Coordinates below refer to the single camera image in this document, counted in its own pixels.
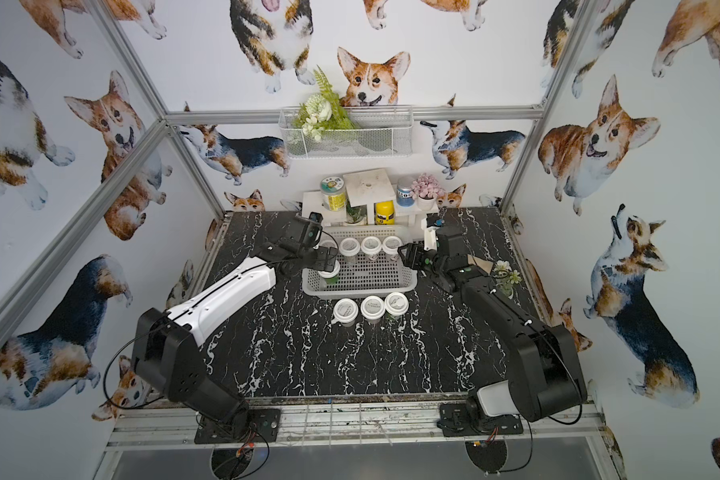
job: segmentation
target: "small plant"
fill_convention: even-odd
[[[326,74],[317,67],[315,79],[320,93],[314,94],[298,110],[294,126],[300,128],[304,135],[309,135],[319,142],[325,130],[355,130],[347,111],[339,104],[339,96],[333,91]]]
[[[445,189],[440,185],[437,178],[430,174],[421,174],[412,183],[413,192],[425,200],[445,195]]]
[[[523,281],[520,277],[520,272],[517,270],[511,270],[509,262],[505,260],[499,260],[494,265],[493,276],[496,279],[496,286],[499,291],[512,298],[514,296],[514,286],[519,285]]]

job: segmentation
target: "metal wire basket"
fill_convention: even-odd
[[[412,152],[413,108],[347,108],[360,129],[325,130],[317,142],[294,126],[298,108],[280,110],[278,125],[290,158],[407,157]]]

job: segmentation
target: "white plastic basket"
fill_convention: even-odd
[[[340,244],[351,236],[362,242],[366,236],[377,236],[382,242],[387,236],[399,236],[404,244],[411,241],[408,228],[403,225],[368,225],[326,227],[324,231],[336,238]],[[357,263],[349,265],[344,256],[338,255],[341,266],[338,282],[334,285],[314,270],[302,272],[302,290],[323,300],[341,298],[365,298],[368,295],[384,297],[392,292],[409,292],[416,287],[416,272],[403,266],[402,258],[388,260],[381,252],[375,262],[368,260],[363,252],[358,254]]]
[[[278,125],[290,158],[407,157],[412,152],[413,108],[347,108],[360,129],[325,130],[317,142],[293,122],[298,108],[280,110]]]

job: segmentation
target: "white cup lid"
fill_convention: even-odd
[[[399,236],[388,236],[384,239],[382,248],[386,254],[397,255],[398,247],[403,245],[403,241]]]
[[[330,272],[321,272],[318,270],[318,275],[320,275],[323,278],[333,278],[334,276],[338,275],[338,271],[341,267],[338,265],[338,260],[336,260],[336,263],[333,265],[333,271]]]
[[[376,295],[366,296],[360,304],[362,315],[368,320],[376,320],[384,316],[384,300]]]
[[[342,243],[338,246],[338,252],[344,256],[357,255],[360,251],[360,242],[355,238],[349,237],[342,240]]]
[[[333,307],[333,317],[341,323],[349,323],[357,318],[358,304],[349,298],[342,298]]]
[[[399,292],[390,293],[387,295],[386,300],[384,300],[384,307],[387,312],[390,312],[395,316],[402,315],[403,313],[408,312],[408,298]]]
[[[366,236],[362,239],[362,252],[366,255],[374,255],[382,251],[382,241],[377,236]]]

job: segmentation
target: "potted plant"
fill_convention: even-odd
[[[421,174],[412,184],[413,192],[416,194],[416,205],[422,210],[430,210],[434,202],[445,190],[438,182],[438,179],[430,174]]]

